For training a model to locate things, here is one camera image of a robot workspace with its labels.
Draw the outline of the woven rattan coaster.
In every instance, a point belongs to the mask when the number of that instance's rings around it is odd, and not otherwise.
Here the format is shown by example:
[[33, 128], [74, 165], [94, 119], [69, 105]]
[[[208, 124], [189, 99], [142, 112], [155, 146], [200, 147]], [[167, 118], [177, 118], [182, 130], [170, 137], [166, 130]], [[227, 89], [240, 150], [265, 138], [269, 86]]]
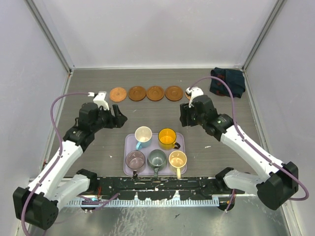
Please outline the woven rattan coaster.
[[110, 91], [110, 99], [113, 102], [121, 102], [125, 100], [126, 96], [127, 96], [127, 92], [122, 87], [116, 87]]
[[187, 92], [185, 92], [185, 96], [188, 100], [190, 100], [190, 95]]

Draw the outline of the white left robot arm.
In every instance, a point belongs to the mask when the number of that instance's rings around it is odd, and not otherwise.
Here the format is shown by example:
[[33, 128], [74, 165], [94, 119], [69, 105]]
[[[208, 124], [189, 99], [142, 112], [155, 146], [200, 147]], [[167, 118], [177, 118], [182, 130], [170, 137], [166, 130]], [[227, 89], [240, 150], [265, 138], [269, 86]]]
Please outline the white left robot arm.
[[90, 102], [82, 105], [75, 124], [67, 130], [62, 145], [44, 170], [26, 188], [18, 187], [13, 193], [17, 219], [43, 230], [55, 222], [60, 209], [71, 199], [85, 192], [92, 195], [98, 190], [97, 174], [81, 169], [63, 186], [59, 186], [73, 163], [104, 128], [121, 128], [127, 121], [117, 104], [106, 109]]

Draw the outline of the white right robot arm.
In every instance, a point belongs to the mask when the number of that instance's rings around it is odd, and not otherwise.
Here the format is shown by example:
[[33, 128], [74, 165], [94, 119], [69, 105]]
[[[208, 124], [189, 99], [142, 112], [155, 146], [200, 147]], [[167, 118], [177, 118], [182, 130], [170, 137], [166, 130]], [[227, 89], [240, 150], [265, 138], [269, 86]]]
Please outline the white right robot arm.
[[238, 189], [255, 194], [271, 210], [277, 210], [298, 191], [298, 167], [293, 162], [276, 159], [247, 136], [227, 114], [218, 114], [212, 100], [201, 95], [180, 105], [183, 127], [200, 125], [205, 132], [242, 157], [255, 175], [225, 168], [216, 175], [216, 188], [226, 194]]

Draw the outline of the brown wooden coaster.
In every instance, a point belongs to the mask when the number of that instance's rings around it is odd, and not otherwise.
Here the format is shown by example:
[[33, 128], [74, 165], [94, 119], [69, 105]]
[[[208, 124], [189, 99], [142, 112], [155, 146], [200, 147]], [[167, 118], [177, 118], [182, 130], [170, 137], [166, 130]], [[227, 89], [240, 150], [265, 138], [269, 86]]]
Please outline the brown wooden coaster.
[[132, 101], [141, 101], [146, 97], [146, 90], [142, 86], [133, 86], [128, 91], [128, 97]]
[[183, 98], [184, 92], [179, 86], [169, 86], [165, 90], [165, 96], [170, 101], [179, 101]]
[[147, 89], [146, 96], [151, 101], [160, 101], [164, 98], [164, 89], [160, 86], [151, 86]]

